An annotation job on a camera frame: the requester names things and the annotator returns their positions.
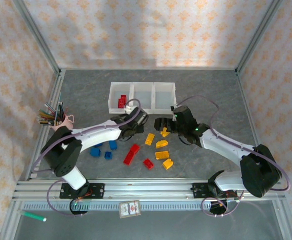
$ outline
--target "blue building block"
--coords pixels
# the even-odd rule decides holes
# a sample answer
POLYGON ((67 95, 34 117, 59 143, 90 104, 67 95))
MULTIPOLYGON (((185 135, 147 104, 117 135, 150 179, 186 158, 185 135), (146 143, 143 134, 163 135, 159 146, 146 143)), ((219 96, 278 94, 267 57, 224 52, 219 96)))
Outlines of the blue building block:
POLYGON ((97 144, 97 145, 94 145, 95 148, 98 148, 98 147, 100 147, 100 146, 102 146, 102 143, 97 144))
POLYGON ((109 147, 111 150, 116 150, 117 149, 116 141, 109 141, 109 147))
POLYGON ((105 159, 106 160, 112 159, 112 152, 110 152, 110 151, 105 152, 105 159))
POLYGON ((90 155, 93 157, 100 157, 101 151, 99 148, 92 147, 90 149, 90 155))

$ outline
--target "red block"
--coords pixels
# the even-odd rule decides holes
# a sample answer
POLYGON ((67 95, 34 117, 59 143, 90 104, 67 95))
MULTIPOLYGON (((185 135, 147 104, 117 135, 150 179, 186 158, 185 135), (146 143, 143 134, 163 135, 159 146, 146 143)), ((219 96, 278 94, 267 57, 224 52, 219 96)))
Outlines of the red block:
POLYGON ((125 107, 124 100, 122 98, 118 99, 118 108, 123 109, 125 107))
POLYGON ((136 155, 136 153, 139 151, 140 147, 137 144, 133 144, 132 147, 130 148, 127 156, 124 159, 124 164, 125 165, 130 165, 130 163, 132 162, 134 156, 136 155))
POLYGON ((154 164, 148 158, 144 160, 143 163, 146 166, 146 168, 148 168, 149 170, 151 170, 154 167, 154 164))
POLYGON ((120 99, 122 100, 123 104, 126 105, 126 103, 127 103, 126 95, 120 95, 120 99))
POLYGON ((124 164, 125 165, 130 165, 130 163, 132 162, 133 158, 134 158, 134 153, 133 152, 128 152, 127 156, 125 157, 125 160, 124 160, 124 164))
POLYGON ((133 144, 130 148, 130 151, 136 154, 139 151, 140 147, 137 144, 133 144))

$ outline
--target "cable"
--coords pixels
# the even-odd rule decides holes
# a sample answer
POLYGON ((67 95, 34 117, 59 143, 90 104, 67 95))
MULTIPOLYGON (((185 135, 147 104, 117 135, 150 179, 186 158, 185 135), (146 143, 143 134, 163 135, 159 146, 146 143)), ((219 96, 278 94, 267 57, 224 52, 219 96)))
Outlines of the cable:
POLYGON ((64 212, 62 212, 62 211, 59 211, 59 210, 55 209, 55 208, 52 206, 52 204, 50 203, 50 201, 49 201, 49 193, 50 193, 52 187, 53 187, 55 184, 60 183, 60 182, 64 182, 64 181, 63 181, 62 179, 57 180, 57 181, 55 181, 53 184, 51 184, 51 186, 48 188, 48 191, 47 191, 47 203, 48 203, 49 207, 50 207, 53 211, 56 211, 56 212, 62 214, 63 216, 66 216, 66 217, 73 217, 73 218, 75 218, 75 217, 77 217, 76 215, 72 215, 72 214, 64 213, 64 212))
POLYGON ((186 142, 184 142, 184 140, 183 139, 181 139, 181 137, 180 137, 180 135, 178 135, 178 138, 179 138, 179 140, 183 143, 183 144, 185 144, 185 145, 188 145, 188 146, 190 146, 191 144, 190 143, 186 143, 186 142))
POLYGON ((246 148, 246 147, 241 147, 240 145, 238 145, 238 144, 236 144, 236 143, 234 143, 234 142, 232 142, 232 141, 230 141, 230 140, 227 140, 227 139, 223 138, 222 136, 219 136, 219 135, 215 132, 215 130, 212 128, 212 120, 214 119, 215 115, 219 112, 220 108, 219 108, 219 106, 218 106, 214 101, 212 101, 212 100, 210 100, 210 99, 208 99, 208 98, 206 98, 205 96, 202 96, 202 95, 194 95, 194 96, 190 96, 190 97, 187 97, 186 99, 182 100, 180 103, 177 104, 177 106, 181 105, 183 102, 185 102, 185 101, 187 101, 187 100, 189 100, 189 99, 192 99, 192 98, 194 98, 194 97, 201 97, 201 98, 204 98, 204 99, 206 99, 207 101, 209 101, 210 103, 212 103, 212 104, 214 104, 214 105, 216 106, 217 111, 214 112, 214 114, 210 117, 210 120, 209 120, 209 127, 210 127, 211 132, 212 132, 217 138, 219 138, 219 139, 221 139, 222 141, 224 141, 224 142, 226 142, 226 143, 228 143, 228 144, 230 144, 230 145, 233 145, 233 146, 235 146, 235 147, 237 147, 237 148, 239 148, 239 149, 243 149, 243 150, 245 150, 245 151, 247 151, 247 152, 250 152, 251 154, 254 154, 254 155, 256 155, 256 156, 258 156, 258 157, 260 157, 260 158, 262 158, 262 159, 265 159, 267 162, 269 162, 270 164, 272 164, 273 166, 275 166, 275 168, 277 168, 277 169, 282 173, 282 175, 285 177, 285 179, 286 179, 286 181, 287 181, 287 187, 285 187, 285 188, 271 188, 270 190, 273 190, 273 191, 279 191, 279 192, 286 192, 286 191, 288 191, 288 190, 290 189, 291 184, 290 184, 289 177, 288 177, 287 173, 285 172, 285 170, 284 170, 283 168, 281 168, 281 166, 279 166, 277 163, 275 163, 273 160, 269 159, 268 157, 266 157, 266 156, 264 156, 264 155, 262 155, 262 154, 260 154, 260 153, 258 153, 258 152, 256 152, 256 151, 252 151, 252 150, 250 150, 250 149, 248 149, 248 148, 246 148))
POLYGON ((32 168, 32 172, 33 173, 42 173, 42 172, 47 172, 47 171, 52 171, 51 169, 44 169, 44 170, 34 170, 34 168, 37 166, 37 164, 44 158, 44 156, 52 149, 54 148, 57 144, 63 142, 64 140, 67 140, 67 139, 70 139, 70 138, 74 138, 74 137, 77 137, 77 136, 83 136, 84 134, 87 134, 93 130, 98 130, 98 129, 107 129, 107 128, 118 128, 118 127, 121 127, 125 124, 128 124, 130 123, 131 121, 133 121, 137 116, 138 114, 140 113, 140 110, 141 110, 141 104, 140 104, 140 101, 136 98, 133 98, 133 99, 130 99, 129 101, 127 101, 126 105, 128 103, 130 103, 131 101, 136 101, 138 103, 138 110, 137 112, 132 116, 132 118, 130 118, 129 120, 127 121, 124 121, 120 124, 116 124, 116 125, 104 125, 104 126, 93 126, 89 129, 86 129, 82 132, 78 132, 76 134, 70 134, 70 135, 67 135, 67 136, 64 136, 60 139, 58 139, 57 141, 55 141, 53 144, 51 144, 49 147, 47 147, 46 150, 44 150, 44 152, 38 157, 38 159, 34 162, 33 164, 33 168, 32 168))
POLYGON ((237 202, 236 206, 229 212, 226 212, 224 214, 209 214, 209 213, 206 213, 205 210, 204 210, 204 201, 208 200, 208 199, 214 199, 216 200, 217 202, 219 202, 220 204, 222 204, 222 206, 226 209, 226 211, 228 210, 228 207, 226 207, 226 205, 219 199, 215 198, 215 197, 206 197, 203 199, 203 201, 201 201, 201 209, 203 211, 204 214, 206 214, 207 216, 210 216, 210 217, 223 217, 223 216, 227 216, 229 214, 231 214, 232 212, 234 212, 236 210, 236 208, 238 207, 239 203, 240 203, 240 200, 242 198, 242 196, 244 195, 244 191, 242 191, 241 195, 239 196, 239 202, 237 202))
POLYGON ((123 140, 123 139, 118 139, 118 141, 121 141, 121 142, 126 142, 128 141, 130 138, 132 138, 133 135, 129 136, 127 139, 123 140))
MULTIPOLYGON (((73 217, 73 218, 76 218, 76 217, 79 217, 78 215, 80 215, 81 217, 82 217, 83 215, 86 215, 86 214, 87 214, 86 212, 81 213, 81 214, 78 214, 78 215, 73 215, 73 214, 64 213, 64 212, 62 212, 62 211, 59 211, 59 210, 55 209, 55 208, 52 206, 52 204, 50 203, 50 200, 49 200, 49 193, 51 192, 52 187, 53 187, 55 184, 60 183, 60 182, 65 183, 66 181, 64 181, 63 179, 57 180, 57 181, 55 181, 53 184, 51 184, 51 186, 48 188, 48 191, 47 191, 47 203, 48 203, 49 207, 50 207, 53 211, 56 211, 57 213, 62 214, 62 215, 65 216, 65 217, 73 217)), ((84 199, 85 196, 83 196, 83 197, 81 197, 81 198, 74 198, 74 199, 72 199, 72 200, 70 201, 69 209, 70 209, 71 212, 73 212, 72 209, 71 209, 72 202, 73 202, 73 201, 77 201, 77 200, 79 200, 79 199, 84 199)))

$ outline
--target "white plastic container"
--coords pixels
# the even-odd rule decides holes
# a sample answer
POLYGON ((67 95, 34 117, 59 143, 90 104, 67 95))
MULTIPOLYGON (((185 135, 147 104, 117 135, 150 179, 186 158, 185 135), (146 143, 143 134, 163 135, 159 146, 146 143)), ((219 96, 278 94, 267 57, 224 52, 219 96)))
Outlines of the white plastic container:
POLYGON ((124 114, 118 108, 118 99, 126 95, 127 101, 138 99, 141 108, 148 114, 172 114, 170 107, 176 107, 176 88, 174 82, 112 82, 108 98, 110 114, 124 114))

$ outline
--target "wallpaper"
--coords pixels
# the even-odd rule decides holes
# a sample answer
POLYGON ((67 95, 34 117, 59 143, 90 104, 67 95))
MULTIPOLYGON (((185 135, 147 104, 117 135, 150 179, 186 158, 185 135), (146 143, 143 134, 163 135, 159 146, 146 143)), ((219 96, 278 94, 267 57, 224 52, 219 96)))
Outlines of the wallpaper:
MULTIPOLYGON (((259 137, 292 182, 292 0, 282 2, 241 80, 259 137)), ((287 199, 292 211, 292 187, 287 199)))
POLYGON ((271 0, 25 0, 61 68, 235 69, 271 0))
POLYGON ((0 0, 0 231, 39 132, 53 71, 10 0, 0 0))

